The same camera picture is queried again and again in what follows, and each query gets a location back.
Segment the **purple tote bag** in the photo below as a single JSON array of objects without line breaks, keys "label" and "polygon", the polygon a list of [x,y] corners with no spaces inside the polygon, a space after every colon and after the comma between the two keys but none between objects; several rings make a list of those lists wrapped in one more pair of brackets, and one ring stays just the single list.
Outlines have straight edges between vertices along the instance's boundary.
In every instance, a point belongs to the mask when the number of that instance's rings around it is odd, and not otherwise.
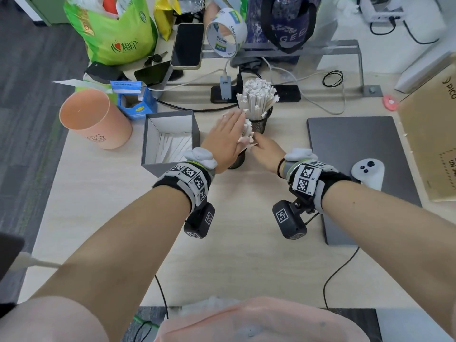
[{"label": "purple tote bag", "polygon": [[314,34],[322,0],[240,0],[247,44],[271,43],[292,54]]}]

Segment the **brown cardboard box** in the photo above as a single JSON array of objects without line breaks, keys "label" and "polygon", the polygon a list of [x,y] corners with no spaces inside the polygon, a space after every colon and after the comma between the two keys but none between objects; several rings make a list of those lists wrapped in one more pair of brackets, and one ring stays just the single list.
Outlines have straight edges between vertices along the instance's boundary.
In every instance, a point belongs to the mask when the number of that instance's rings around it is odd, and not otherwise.
[{"label": "brown cardboard box", "polygon": [[431,201],[456,201],[456,63],[428,80],[397,112]]}]

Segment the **person's right hand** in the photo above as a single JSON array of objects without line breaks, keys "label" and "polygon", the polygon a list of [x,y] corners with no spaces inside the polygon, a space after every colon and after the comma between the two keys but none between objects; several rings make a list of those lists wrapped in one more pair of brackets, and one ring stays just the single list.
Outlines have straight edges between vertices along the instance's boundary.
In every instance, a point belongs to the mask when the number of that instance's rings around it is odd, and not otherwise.
[{"label": "person's right hand", "polygon": [[267,145],[260,149],[259,147],[251,147],[250,152],[267,171],[277,174],[278,167],[285,156],[285,151],[272,138],[267,137]]}]

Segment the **left wristband with marker tags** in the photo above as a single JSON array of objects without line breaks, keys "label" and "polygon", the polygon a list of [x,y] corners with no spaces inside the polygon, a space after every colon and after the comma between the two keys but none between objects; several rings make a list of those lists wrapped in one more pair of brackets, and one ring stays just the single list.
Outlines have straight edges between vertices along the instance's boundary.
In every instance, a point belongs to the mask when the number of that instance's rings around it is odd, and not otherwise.
[{"label": "left wristband with marker tags", "polygon": [[153,188],[168,186],[183,192],[190,201],[192,213],[207,203],[208,190],[218,163],[209,150],[201,147],[186,150],[183,156],[185,161],[161,175]]}]

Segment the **blue small carton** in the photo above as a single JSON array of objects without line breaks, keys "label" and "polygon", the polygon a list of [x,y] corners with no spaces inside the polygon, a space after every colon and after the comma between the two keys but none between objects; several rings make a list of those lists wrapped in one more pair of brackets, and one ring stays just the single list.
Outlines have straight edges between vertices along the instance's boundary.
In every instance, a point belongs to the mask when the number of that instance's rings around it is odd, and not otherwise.
[{"label": "blue small carton", "polygon": [[117,94],[117,107],[130,120],[144,119],[157,112],[157,102],[141,81],[110,81]]}]

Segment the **grey closed laptop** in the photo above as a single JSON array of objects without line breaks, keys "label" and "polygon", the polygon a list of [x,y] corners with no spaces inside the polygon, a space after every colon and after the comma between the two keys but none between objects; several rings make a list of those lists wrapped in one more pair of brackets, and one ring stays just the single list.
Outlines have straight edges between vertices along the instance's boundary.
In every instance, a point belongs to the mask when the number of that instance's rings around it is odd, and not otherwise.
[{"label": "grey closed laptop", "polygon": [[353,165],[368,158],[380,160],[385,165],[381,191],[422,207],[391,116],[309,118],[307,128],[318,160],[358,183],[351,175]]}]

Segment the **bundle of white wrapped sticks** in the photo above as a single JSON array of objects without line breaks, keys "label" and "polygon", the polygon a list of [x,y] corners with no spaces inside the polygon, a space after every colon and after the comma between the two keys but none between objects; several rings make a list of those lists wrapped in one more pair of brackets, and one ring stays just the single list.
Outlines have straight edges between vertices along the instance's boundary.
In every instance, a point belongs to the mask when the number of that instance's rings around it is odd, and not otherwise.
[{"label": "bundle of white wrapped sticks", "polygon": [[268,110],[280,100],[277,90],[271,83],[261,78],[247,80],[242,86],[242,91],[236,94],[236,98],[239,108],[250,121],[266,118]]}]

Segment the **black mesh pen holder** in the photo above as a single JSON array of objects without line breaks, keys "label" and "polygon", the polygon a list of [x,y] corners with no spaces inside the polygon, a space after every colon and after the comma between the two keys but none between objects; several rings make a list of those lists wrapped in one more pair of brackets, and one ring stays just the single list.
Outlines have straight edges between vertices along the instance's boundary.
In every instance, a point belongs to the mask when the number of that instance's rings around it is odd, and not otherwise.
[{"label": "black mesh pen holder", "polygon": [[261,120],[250,120],[250,119],[247,119],[247,120],[250,121],[252,132],[254,132],[254,133],[258,132],[260,134],[264,133],[267,121],[268,121],[269,117],[272,114],[272,110],[273,110],[273,107],[270,107],[267,110],[265,117],[263,119],[261,119]]}]

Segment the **grey plug charger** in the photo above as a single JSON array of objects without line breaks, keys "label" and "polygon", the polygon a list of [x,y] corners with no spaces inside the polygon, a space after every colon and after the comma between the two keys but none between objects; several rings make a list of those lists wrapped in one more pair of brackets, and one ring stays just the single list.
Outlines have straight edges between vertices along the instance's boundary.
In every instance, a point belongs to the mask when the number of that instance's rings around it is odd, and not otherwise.
[{"label": "grey plug charger", "polygon": [[228,101],[232,97],[231,76],[224,74],[220,77],[219,87],[222,100]]}]

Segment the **grey open cardboard box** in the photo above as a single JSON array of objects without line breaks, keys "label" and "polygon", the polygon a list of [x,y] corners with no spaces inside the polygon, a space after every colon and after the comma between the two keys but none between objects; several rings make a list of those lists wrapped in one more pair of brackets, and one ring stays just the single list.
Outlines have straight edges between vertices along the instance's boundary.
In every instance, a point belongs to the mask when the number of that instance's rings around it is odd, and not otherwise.
[{"label": "grey open cardboard box", "polygon": [[156,177],[160,177],[178,164],[156,164],[160,133],[192,133],[192,149],[200,146],[200,131],[193,111],[173,111],[150,114],[145,120],[141,165]]}]

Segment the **handful of white paper sticks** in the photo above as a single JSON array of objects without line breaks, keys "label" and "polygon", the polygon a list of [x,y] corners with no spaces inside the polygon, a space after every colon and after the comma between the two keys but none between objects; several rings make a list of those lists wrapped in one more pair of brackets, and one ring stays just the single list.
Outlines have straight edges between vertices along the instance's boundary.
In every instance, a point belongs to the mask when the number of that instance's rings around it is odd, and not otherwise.
[{"label": "handful of white paper sticks", "polygon": [[242,135],[238,139],[237,143],[243,144],[244,149],[249,149],[257,144],[254,140],[253,126],[250,120],[245,119]]}]

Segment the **person's right forearm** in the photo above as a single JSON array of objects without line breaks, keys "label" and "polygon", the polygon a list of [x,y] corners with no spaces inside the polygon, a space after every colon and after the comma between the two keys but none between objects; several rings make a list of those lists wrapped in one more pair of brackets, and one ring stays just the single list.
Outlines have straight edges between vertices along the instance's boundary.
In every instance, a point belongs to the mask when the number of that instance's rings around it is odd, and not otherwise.
[{"label": "person's right forearm", "polygon": [[316,207],[456,342],[456,225],[365,185],[327,185],[318,182]]}]

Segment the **pink shirt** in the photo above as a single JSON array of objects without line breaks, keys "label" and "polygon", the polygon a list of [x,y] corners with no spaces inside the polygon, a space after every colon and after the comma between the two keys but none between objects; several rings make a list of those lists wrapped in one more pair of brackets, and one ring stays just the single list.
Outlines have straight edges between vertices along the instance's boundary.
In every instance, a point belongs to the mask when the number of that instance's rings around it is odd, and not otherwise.
[{"label": "pink shirt", "polygon": [[351,320],[272,297],[209,299],[162,322],[154,342],[370,342]]}]

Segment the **black keys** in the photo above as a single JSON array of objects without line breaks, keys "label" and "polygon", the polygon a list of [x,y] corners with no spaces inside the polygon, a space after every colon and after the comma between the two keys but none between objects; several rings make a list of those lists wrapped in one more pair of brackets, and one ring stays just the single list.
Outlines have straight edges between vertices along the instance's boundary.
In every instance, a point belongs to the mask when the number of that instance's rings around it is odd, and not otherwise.
[{"label": "black keys", "polygon": [[161,63],[163,58],[168,54],[168,51],[165,51],[162,54],[153,54],[148,56],[146,61],[144,62],[143,68],[151,67],[154,63]]}]

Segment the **person's left hand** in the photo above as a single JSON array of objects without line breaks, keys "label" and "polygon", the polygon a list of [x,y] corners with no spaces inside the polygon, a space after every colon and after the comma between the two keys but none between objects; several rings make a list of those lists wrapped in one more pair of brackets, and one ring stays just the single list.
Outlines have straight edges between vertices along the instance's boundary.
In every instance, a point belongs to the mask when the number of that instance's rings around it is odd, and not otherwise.
[{"label": "person's left hand", "polygon": [[217,161],[215,174],[220,174],[228,169],[237,156],[244,150],[244,145],[238,139],[222,134],[222,116],[216,121],[212,129],[204,138],[202,148],[209,150]]}]

